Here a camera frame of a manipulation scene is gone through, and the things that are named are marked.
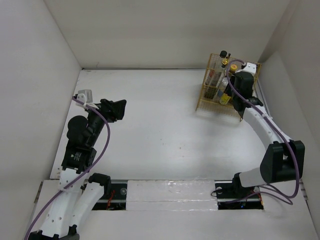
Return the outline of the gold spout oil bottle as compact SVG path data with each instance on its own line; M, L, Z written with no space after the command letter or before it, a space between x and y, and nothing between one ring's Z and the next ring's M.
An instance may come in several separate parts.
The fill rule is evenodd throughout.
M215 71L215 86L218 88L218 86L220 85L222 79L225 77L226 74L226 67L229 63L229 59L230 59L231 54L228 53L226 55L226 57L221 60L221 62L218 64L218 68Z

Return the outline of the black cap vinegar bottle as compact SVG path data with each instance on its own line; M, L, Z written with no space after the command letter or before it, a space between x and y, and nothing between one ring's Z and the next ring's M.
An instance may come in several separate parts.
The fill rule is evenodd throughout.
M216 70L218 68L218 64L226 57L227 54L228 53L225 50L222 50L220 52L219 58L215 61L214 68L210 70L208 79L205 81L206 90L204 93L204 97L209 100L212 100L218 91L218 87L215 86Z

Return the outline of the small yellow label bottle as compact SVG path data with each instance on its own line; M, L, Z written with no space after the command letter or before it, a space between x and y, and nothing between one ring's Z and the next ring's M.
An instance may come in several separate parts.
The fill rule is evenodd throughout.
M219 103L221 105L227 105L229 103L230 99L231 99L231 97L228 94L223 93L219 99Z

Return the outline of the yellow cap sauce bottle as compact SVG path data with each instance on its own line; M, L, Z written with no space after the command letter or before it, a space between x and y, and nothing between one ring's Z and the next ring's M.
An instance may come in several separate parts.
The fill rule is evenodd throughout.
M238 70L238 66L236 64L231 64L229 66L228 75L231 77L233 74L236 73L237 70Z

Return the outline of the silver lid shaker blue label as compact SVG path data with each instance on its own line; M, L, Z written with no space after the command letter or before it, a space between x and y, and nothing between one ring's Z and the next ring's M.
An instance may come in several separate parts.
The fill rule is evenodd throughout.
M228 86L228 84L229 84L229 82L228 82L227 77L224 77L221 80L221 82L220 82L220 84L218 86L217 96L218 96L219 99L222 97L222 95L223 95L226 87Z

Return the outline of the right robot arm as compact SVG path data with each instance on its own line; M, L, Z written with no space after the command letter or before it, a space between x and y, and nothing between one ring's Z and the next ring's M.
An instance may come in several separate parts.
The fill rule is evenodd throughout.
M259 167L236 173L231 182L216 182L211 196L220 205L244 205L248 199L262 195L292 205L303 175L305 145L283 133L263 103L253 96L252 73L238 71L227 80L234 109L257 134L265 147L265 154Z

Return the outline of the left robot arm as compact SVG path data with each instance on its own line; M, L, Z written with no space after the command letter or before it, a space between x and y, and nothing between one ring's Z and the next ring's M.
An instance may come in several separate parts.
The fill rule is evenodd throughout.
M110 123L122 120L127 101L101 99L94 104L83 93L73 98L87 116L76 115L67 124L67 145L57 193L30 224L26 240L78 240L93 207L111 194L111 178L90 170L100 161L110 142Z

